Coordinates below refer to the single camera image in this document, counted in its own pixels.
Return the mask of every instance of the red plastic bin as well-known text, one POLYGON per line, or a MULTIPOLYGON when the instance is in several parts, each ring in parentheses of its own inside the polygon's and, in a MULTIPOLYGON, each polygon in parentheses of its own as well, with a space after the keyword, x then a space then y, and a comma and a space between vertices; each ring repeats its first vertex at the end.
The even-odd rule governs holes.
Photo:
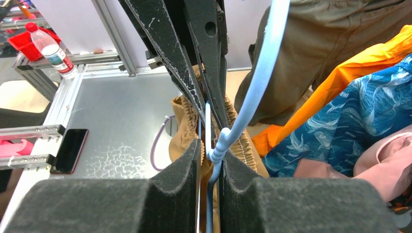
MULTIPOLYGON (((39 27, 39 29, 53 37, 53 39, 58 44, 60 43, 61 39, 56 34, 44 28, 39 27)), ((8 38, 7 41, 16 50, 22 52, 27 57, 27 59, 29 59, 32 62, 37 61, 43 57, 43 55, 41 55, 41 53, 34 46, 32 39, 30 38, 30 32, 20 33, 18 35, 8 38)))

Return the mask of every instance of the orange fabric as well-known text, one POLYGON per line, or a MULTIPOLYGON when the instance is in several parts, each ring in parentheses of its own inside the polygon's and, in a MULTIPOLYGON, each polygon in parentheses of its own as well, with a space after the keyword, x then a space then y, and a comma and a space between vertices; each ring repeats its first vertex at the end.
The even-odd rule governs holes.
POLYGON ((377 44, 338 65, 285 126, 271 125, 252 140, 259 155, 266 154, 341 93, 354 79, 392 67, 412 53, 412 25, 385 44, 377 44))

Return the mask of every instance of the black smartphone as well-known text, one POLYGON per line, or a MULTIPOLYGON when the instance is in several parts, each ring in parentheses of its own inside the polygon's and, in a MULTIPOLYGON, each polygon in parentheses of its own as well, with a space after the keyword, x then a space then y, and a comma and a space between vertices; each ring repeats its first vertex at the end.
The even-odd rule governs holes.
POLYGON ((88 132, 89 130, 86 129, 66 130, 50 173, 71 174, 74 172, 88 132))

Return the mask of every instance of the water bottle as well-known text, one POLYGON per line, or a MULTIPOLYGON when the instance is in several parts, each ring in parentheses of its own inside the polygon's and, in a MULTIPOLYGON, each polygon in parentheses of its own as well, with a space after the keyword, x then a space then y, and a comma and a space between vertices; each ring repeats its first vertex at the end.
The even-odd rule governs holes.
POLYGON ((40 30, 39 27, 32 22, 26 23, 25 27, 26 30, 30 32, 34 46, 63 78, 72 79, 77 76, 77 68, 49 34, 40 30))

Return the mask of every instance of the blue patterned fabric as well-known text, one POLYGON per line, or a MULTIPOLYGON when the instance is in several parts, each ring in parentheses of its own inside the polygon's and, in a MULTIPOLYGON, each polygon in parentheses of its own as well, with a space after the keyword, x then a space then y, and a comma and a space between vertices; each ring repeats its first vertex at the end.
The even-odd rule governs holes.
POLYGON ((272 177, 292 177, 302 158, 353 176, 362 153, 412 124, 412 54, 394 67, 356 79, 273 148, 263 163, 272 177))

